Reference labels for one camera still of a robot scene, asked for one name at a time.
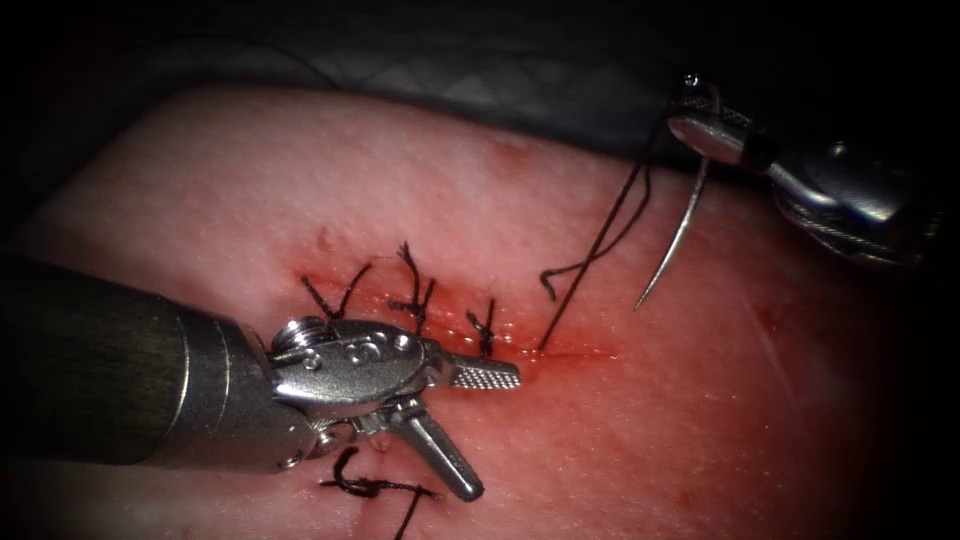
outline stitch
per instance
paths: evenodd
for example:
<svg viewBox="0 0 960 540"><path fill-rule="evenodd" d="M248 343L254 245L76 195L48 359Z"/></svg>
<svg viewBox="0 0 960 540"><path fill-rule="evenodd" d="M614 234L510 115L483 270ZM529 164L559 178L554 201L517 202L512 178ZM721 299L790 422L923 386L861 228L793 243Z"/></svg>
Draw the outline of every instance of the stitch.
<svg viewBox="0 0 960 540"><path fill-rule="evenodd" d="M488 358L493 355L493 330L490 329L490 324L493 321L493 307L495 304L493 298L490 299L490 304L487 306L487 322L482 324L477 316L473 314L469 309L467 310L467 320L470 321L470 324L477 330L480 334L480 357Z"/></svg>
<svg viewBox="0 0 960 540"><path fill-rule="evenodd" d="M310 292L310 296L313 297L317 305L320 306L320 309L323 310L324 315L327 316L327 319L333 321L337 319L342 319L345 315L347 308L347 302L350 300L350 295L353 294L353 289L356 288L357 283L360 281L360 278L367 273L367 270L373 268L373 265L367 263L363 265L363 268L357 272L357 275L353 277L353 280L350 281L350 284L347 285L347 290L343 293L343 298L340 300L340 308L337 311L333 311L330 306L323 300L323 297L320 296L320 293L313 287L310 283L310 280L307 276L300 276L300 283L303 283L303 286L307 288L307 291Z"/></svg>
<svg viewBox="0 0 960 540"><path fill-rule="evenodd" d="M413 273L413 294L410 297L409 303L389 300L387 306L389 306L390 309L406 311L413 315L417 322L415 333L419 336L423 331L423 323L427 320L427 303L430 302L430 296L433 294L433 287L436 285L436 280L433 278L430 279L430 282L427 284L427 290L423 293L423 302L421 302L420 272L417 270L416 263L413 262L413 257L410 255L410 246L407 242L404 242L400 246L400 250L397 251L397 256L403 259L403 262L406 263L407 267L410 268L410 271Z"/></svg>

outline black suture thread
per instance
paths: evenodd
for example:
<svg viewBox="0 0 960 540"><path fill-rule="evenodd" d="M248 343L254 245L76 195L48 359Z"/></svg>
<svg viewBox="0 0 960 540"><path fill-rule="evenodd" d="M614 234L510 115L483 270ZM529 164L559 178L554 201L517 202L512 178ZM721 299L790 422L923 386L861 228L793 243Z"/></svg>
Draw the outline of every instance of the black suture thread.
<svg viewBox="0 0 960 540"><path fill-rule="evenodd" d="M416 491L417 490L417 486L410 485L410 484L398 484L396 482L391 482L389 480L370 480L369 478L364 478L364 477L357 478L356 480L344 480L343 483L351 487L358 487L358 488L363 488L365 490L376 491L377 492L376 495L379 495L379 491L381 489L392 489L394 491ZM341 487L341 482L337 482L336 480L324 480L320 482L318 485L320 487ZM421 487L420 489L423 491L424 495L427 495L431 499L439 500L442 497L442 495L440 495L439 493L430 491L427 488Z"/></svg>
<svg viewBox="0 0 960 540"><path fill-rule="evenodd" d="M320 486L338 487L350 495L364 499L375 498L376 496L380 495L380 491L383 489L412 491L413 500L410 502L410 507L407 508L407 513L403 518L403 523L400 524L400 529L394 536L394 538L402 538L404 531L407 529L407 525L410 523L410 518L413 517L414 510L416 510L417 504L420 502L420 497L426 495L433 500L437 500L440 498L440 494L430 491L420 484L412 486L409 484L389 482L387 480L369 480L363 477L360 477L356 480L347 480L343 477L343 469L347 466L347 463L350 462L350 458L352 458L359 451L360 449L356 446L348 446L345 448L343 452L340 453L340 457L337 458L336 463L333 464L334 479L320 482Z"/></svg>
<svg viewBox="0 0 960 540"><path fill-rule="evenodd" d="M480 334L480 357L487 358L493 356L493 330L490 329L490 325L493 322L493 306L496 301L491 298L490 304L487 307L487 322L486 324L481 324L480 320L477 319L477 316L473 314L469 309L467 310L467 320L470 321L470 324L473 325L477 333Z"/></svg>
<svg viewBox="0 0 960 540"><path fill-rule="evenodd" d="M330 88L332 88L333 90L341 89L340 85L337 84L332 77L330 77L329 75L321 71L320 68L313 65L313 63L309 62L306 58L298 54L295 54L293 51L290 51L288 49L280 47L279 45L271 43L269 41L260 41L258 39L251 38L249 36L242 36L242 35L236 35L236 34L219 34L219 33L207 34L207 33L199 33L199 32L182 32L182 33L175 34L173 38L174 39L200 38L200 39L219 39L224 41L237 41L245 45L253 45L255 47L262 47L264 49L269 49L274 52L280 53L286 56L287 58L290 58L294 62L306 67L308 70L310 70L310 72L313 73L314 76L317 77L317 79L327 83L327 85L330 86Z"/></svg>
<svg viewBox="0 0 960 540"><path fill-rule="evenodd" d="M413 262L413 256L410 255L410 246L407 244L407 242L404 242L400 246L400 250L397 251L397 256L403 260L403 262L407 265L407 268L410 269L410 272L413 273L413 295L411 295L409 303L388 300L387 306L390 309L403 310L413 315L414 319L417 321L416 334L419 336L420 332L423 331L423 323L427 320L427 303L430 302L430 296L433 295L433 287L437 282L435 279L431 279L430 282L427 283L427 290L424 291L423 302L421 302L420 271L417 270L417 265Z"/></svg>
<svg viewBox="0 0 960 540"><path fill-rule="evenodd" d="M353 289L355 289L357 283L360 282L360 278L362 278L363 275L367 273L367 270L370 270L371 268L373 268L373 265L367 263L363 265L363 268L361 268L359 272L357 272L357 275L354 276L350 281L350 284L347 285L347 290L344 291L343 298L340 300L340 307L336 311L333 311L333 309L330 308L330 305L323 300L323 297L320 296L320 293L317 292L317 289L313 287L307 276L300 276L300 282L303 283L303 286L306 287L307 291L310 292L310 296L313 297L313 300L317 303L317 305L320 306L320 309L323 310L323 313L327 316L327 319L334 321L342 319L344 315L346 315L347 302L350 300L350 295L353 294Z"/></svg>
<svg viewBox="0 0 960 540"><path fill-rule="evenodd" d="M643 199L637 205L637 209L633 211L633 215L630 216L630 219L627 220L627 223L623 226L623 229L617 234L617 236L615 236L614 239L607 244L607 247L598 251L590 262L596 261L600 257L603 257L609 253L610 250L613 249L614 246L616 246L620 240L627 235L628 232L630 232L630 229L633 228L633 225L637 222L637 220L640 219L640 214L643 213L643 210L647 207L647 203L650 201L650 167L645 167L643 170L643 185ZM583 264L583 261L580 261L576 264L571 264L570 266L564 266L563 268L551 268L540 273L540 283L545 289L547 289L547 294L550 295L550 300L554 302L557 301L557 293L549 281L550 278L559 274L566 274L567 272L576 270L577 268L583 266Z"/></svg>
<svg viewBox="0 0 960 540"><path fill-rule="evenodd" d="M410 518L413 517L413 511L417 509L417 503L420 502L420 497L423 496L423 489L420 484L417 484L417 489L413 492L413 500L410 501L410 507L407 508L407 514L403 516L403 523L400 524L400 528L397 530L397 534L393 536L393 540L402 540L403 533L407 530L407 525L410 524Z"/></svg>
<svg viewBox="0 0 960 540"><path fill-rule="evenodd" d="M337 487L346 491L350 495L363 497L364 499L372 499L380 494L379 486L369 486L366 485L365 482L357 485L356 482L348 482L343 477L343 468L347 466L350 458L352 458L353 455L359 451L360 449L356 446L348 446L343 450L343 452L340 454L340 457L337 458L337 462L333 464L333 480Z"/></svg>
<svg viewBox="0 0 960 540"><path fill-rule="evenodd" d="M610 213L607 214L606 221L604 221L603 226L600 228L600 232L597 233L597 237L593 241L593 245L590 246L590 251L587 252L587 256L583 258L583 262L580 263L580 271L577 272L576 277L573 278L570 288L567 289L567 294L564 295L563 301L560 302L560 307L557 308L557 312L554 314L553 319L547 326L546 332L543 333L543 338L537 345L538 351L543 351L544 348L546 348L547 341L550 340L553 330L557 327L557 323L560 322L560 317L562 317L564 312L566 312L567 305L570 304L570 300L573 298L573 294L580 285L583 275L586 274L587 269L590 268L590 263L596 259L597 252L600 251L600 244L603 243L603 239L607 236L607 230L610 229L610 226L613 224L613 220L617 217L617 214L620 213L620 207L623 206L623 201L627 198L627 193L630 192L630 188L632 188L634 182L636 182L637 175L640 173L640 169L647 165L647 162L650 158L650 152L653 150L653 145L656 143L657 139L660 137L660 132L663 131L664 126L667 124L667 115L670 113L671 103L672 100L663 108L663 112L661 112L660 117L657 118L656 124L653 126L653 130L650 132L650 136L647 137L646 142L643 144L643 148L640 150L640 156L637 159L637 163L633 166L633 170L630 172L630 176L627 177L627 181L624 182L623 187L620 188L620 194L617 195L617 200L614 201L613 206L610 208Z"/></svg>

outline skin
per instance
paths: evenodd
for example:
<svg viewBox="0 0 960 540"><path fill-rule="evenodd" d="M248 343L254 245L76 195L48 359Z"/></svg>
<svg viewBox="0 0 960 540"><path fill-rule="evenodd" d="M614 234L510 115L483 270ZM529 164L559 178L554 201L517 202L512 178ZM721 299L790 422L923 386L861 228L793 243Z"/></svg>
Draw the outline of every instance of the skin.
<svg viewBox="0 0 960 540"><path fill-rule="evenodd" d="M348 316L412 327L386 306L409 298L403 241L438 282L426 335L476 353L464 312L496 298L494 358L517 363L523 387L424 394L486 494L423 499L405 538L855 530L885 466L887 392L910 329L877 278L815 246L764 190L708 184L633 312L691 187L655 170L635 229L532 352L556 308L537 275L586 253L630 167L369 98L204 88L120 135L6 247L228 314L265 339L319 313L301 275L339 302L366 262ZM401 441L374 443L348 477L445 492ZM391 538L411 495L317 487L334 459L275 476L25 466L52 486L42 521L80 538Z"/></svg>

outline screw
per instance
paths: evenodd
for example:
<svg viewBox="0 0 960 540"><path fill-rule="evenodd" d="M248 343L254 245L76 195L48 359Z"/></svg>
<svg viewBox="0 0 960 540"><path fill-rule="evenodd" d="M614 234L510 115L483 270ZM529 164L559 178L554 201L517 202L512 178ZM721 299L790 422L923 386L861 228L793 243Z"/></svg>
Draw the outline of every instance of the screw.
<svg viewBox="0 0 960 540"><path fill-rule="evenodd" d="M340 438L332 431L323 431L317 440L317 450L323 454L329 454L340 446Z"/></svg>
<svg viewBox="0 0 960 540"><path fill-rule="evenodd" d="M277 465L284 470L292 469L294 466L296 466L297 463L300 463L300 460L302 459L303 459L303 450L297 450L296 455L294 455L293 457L287 458L281 461L280 463L277 463Z"/></svg>
<svg viewBox="0 0 960 540"><path fill-rule="evenodd" d="M830 147L830 155L839 158L843 157L847 153L847 145L843 142L833 143L833 146Z"/></svg>
<svg viewBox="0 0 960 540"><path fill-rule="evenodd" d="M313 349L310 349L310 356L303 360L303 367L309 369L310 371L316 371L320 369L320 355L317 354Z"/></svg>
<svg viewBox="0 0 960 540"><path fill-rule="evenodd" d="M413 340L405 334L400 334L397 336L397 339L393 341L393 346L398 351L409 351L411 345L413 345Z"/></svg>

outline dark background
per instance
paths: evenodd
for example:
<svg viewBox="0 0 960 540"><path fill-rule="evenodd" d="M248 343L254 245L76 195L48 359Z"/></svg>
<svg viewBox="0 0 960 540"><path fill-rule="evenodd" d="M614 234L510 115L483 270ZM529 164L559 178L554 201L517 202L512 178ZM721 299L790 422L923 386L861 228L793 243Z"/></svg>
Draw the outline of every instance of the dark background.
<svg viewBox="0 0 960 540"><path fill-rule="evenodd" d="M939 176L951 161L952 30L916 4L513 1L78 2L7 7L0 67L0 228L14 227L118 130L210 81L337 88L397 99L604 153L636 153L681 75L698 71L774 132L829 135ZM676 143L660 162L694 166ZM886 467L854 530L934 527L955 421L941 423L956 353L932 299L904 358L911 405L891 416ZM946 361L939 361L941 355Z"/></svg>

